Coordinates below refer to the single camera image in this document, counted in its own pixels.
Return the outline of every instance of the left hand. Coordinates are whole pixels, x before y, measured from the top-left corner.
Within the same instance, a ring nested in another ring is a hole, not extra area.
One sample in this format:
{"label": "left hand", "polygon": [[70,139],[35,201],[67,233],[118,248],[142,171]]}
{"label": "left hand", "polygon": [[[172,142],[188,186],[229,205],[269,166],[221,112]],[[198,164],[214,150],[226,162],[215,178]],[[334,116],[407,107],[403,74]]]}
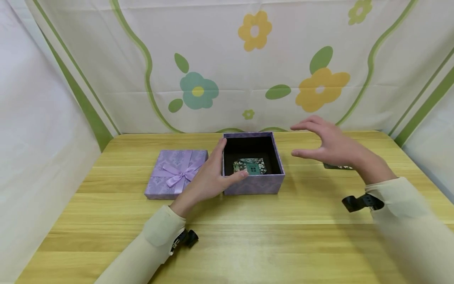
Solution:
{"label": "left hand", "polygon": [[219,140],[192,182],[172,202],[170,209],[177,215],[185,218],[195,204],[217,196],[230,185],[245,179],[249,175],[246,170],[226,177],[221,175],[222,151],[224,151],[226,143],[227,139],[225,138]]}

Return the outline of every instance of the white backdrop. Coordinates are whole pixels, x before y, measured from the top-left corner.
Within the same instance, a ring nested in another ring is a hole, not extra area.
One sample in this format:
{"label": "white backdrop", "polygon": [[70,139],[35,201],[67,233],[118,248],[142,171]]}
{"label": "white backdrop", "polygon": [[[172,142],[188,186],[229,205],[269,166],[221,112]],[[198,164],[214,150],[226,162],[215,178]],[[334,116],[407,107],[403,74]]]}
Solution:
{"label": "white backdrop", "polygon": [[454,203],[454,90],[436,105],[402,149]]}
{"label": "white backdrop", "polygon": [[0,0],[0,62],[0,283],[13,283],[100,151],[6,0]]}

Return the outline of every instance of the hand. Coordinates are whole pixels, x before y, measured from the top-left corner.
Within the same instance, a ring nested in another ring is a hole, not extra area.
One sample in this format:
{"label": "hand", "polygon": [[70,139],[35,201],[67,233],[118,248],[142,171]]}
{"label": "hand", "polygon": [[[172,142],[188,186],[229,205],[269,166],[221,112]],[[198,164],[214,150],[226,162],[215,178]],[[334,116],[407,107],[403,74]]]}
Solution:
{"label": "hand", "polygon": [[317,115],[311,115],[290,129],[309,130],[321,138],[320,148],[295,149],[291,153],[295,157],[315,159],[333,166],[354,168],[361,157],[373,155],[366,147],[345,136],[337,126]]}
{"label": "hand", "polygon": [[177,215],[185,218],[195,204],[217,196],[230,185],[245,179],[249,175],[246,170],[243,170],[230,176],[221,176],[222,151],[224,151],[226,143],[227,139],[225,138],[219,140],[192,182],[170,205],[170,208]]}
{"label": "hand", "polygon": [[312,115],[292,126],[292,130],[309,130],[321,138],[318,149],[295,149],[292,155],[315,159],[334,166],[354,168],[366,184],[395,179],[386,162],[359,142],[345,136],[334,124]]}

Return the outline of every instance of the sleeve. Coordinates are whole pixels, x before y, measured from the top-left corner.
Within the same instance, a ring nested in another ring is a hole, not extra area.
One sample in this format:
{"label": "sleeve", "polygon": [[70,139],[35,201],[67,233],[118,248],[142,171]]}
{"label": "sleeve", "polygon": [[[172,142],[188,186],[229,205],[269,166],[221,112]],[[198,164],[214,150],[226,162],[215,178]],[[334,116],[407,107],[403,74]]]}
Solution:
{"label": "sleeve", "polygon": [[454,233],[419,191],[401,177],[368,185],[366,193],[384,202],[372,218],[399,267],[415,278],[412,283],[454,283]]}
{"label": "sleeve", "polygon": [[148,283],[158,267],[172,255],[173,241],[183,232],[185,223],[186,219],[163,206],[95,283]]}

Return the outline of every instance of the gift box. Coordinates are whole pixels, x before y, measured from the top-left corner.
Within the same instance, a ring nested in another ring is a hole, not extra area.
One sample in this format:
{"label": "gift box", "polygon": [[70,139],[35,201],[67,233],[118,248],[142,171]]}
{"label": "gift box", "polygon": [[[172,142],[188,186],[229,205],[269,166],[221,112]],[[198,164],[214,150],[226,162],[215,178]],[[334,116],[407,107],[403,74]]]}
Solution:
{"label": "gift box", "polygon": [[148,199],[175,199],[207,159],[206,150],[161,150],[145,196]]}
{"label": "gift box", "polygon": [[264,174],[253,175],[250,173],[247,178],[226,189],[224,194],[277,194],[284,180],[285,172],[273,133],[224,133],[223,136],[227,138],[227,144],[222,156],[222,175],[233,174],[233,164],[240,159],[258,160],[261,158],[266,168]]}

